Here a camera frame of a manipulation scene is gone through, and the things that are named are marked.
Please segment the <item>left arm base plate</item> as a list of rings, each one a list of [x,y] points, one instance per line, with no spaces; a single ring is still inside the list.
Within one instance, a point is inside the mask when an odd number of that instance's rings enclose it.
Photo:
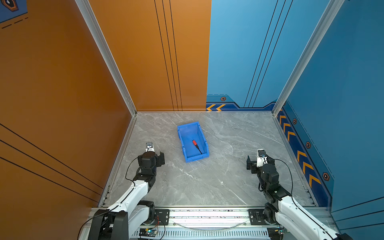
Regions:
[[[150,211],[149,218],[143,222],[146,226],[155,226],[158,222],[162,222],[165,226],[169,224],[170,210],[169,209],[158,209]]]

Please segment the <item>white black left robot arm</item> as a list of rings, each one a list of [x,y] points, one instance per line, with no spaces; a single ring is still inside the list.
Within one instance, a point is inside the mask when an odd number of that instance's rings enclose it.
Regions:
[[[129,189],[111,206],[91,218],[89,240],[128,240],[142,224],[156,221],[155,204],[144,201],[156,181],[157,168],[165,155],[146,151],[137,157],[139,169]]]

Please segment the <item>red handled screwdriver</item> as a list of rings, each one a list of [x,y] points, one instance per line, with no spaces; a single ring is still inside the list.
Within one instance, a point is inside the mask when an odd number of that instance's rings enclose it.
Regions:
[[[193,140],[193,144],[199,150],[200,154],[202,155],[203,153],[201,152],[201,150],[200,150],[200,148],[199,148],[199,146],[195,140]]]

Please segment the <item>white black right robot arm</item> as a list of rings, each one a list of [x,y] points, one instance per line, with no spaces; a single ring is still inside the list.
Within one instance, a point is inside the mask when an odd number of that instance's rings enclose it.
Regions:
[[[247,158],[247,170],[259,179],[258,189],[267,199],[263,210],[265,223],[278,224],[298,240],[351,240],[348,234],[340,234],[329,228],[305,210],[279,181],[275,159],[259,150],[257,159]]]

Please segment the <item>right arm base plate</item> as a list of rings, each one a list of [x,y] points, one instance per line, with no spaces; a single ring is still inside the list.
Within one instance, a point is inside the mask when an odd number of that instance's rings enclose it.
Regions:
[[[248,209],[249,220],[252,226],[268,225],[264,215],[265,209]]]

